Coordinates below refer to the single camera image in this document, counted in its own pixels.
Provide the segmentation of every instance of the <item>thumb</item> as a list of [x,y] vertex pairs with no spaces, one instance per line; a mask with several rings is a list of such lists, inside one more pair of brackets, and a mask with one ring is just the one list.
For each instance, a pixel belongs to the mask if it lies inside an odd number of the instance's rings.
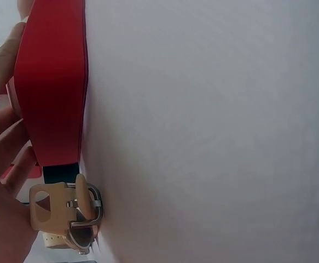
[[13,76],[24,28],[23,22],[15,25],[5,43],[0,47],[0,91]]

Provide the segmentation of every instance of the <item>white surface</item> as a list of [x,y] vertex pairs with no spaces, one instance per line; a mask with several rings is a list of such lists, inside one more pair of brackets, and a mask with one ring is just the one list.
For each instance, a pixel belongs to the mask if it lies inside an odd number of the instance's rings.
[[319,262],[319,0],[88,0],[87,28],[116,257]]

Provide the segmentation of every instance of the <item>buckle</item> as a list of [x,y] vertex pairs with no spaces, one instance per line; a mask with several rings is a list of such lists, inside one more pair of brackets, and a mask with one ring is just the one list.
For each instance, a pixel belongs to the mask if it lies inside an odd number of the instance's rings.
[[[49,195],[36,202],[43,191]],[[95,240],[103,217],[99,190],[79,174],[76,183],[36,185],[29,192],[31,225],[43,231],[48,248],[72,248],[85,255]]]

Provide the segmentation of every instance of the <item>watch band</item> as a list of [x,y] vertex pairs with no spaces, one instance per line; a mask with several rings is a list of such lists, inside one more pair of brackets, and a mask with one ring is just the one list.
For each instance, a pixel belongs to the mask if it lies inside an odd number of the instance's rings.
[[35,0],[8,95],[41,166],[79,161],[87,82],[85,0]]
[[[47,207],[36,201],[41,191],[49,195]],[[100,192],[94,185],[87,184],[82,174],[77,176],[75,184],[33,186],[29,198],[32,228],[45,232],[46,247],[72,248],[80,253],[89,251],[98,233],[103,207]]]

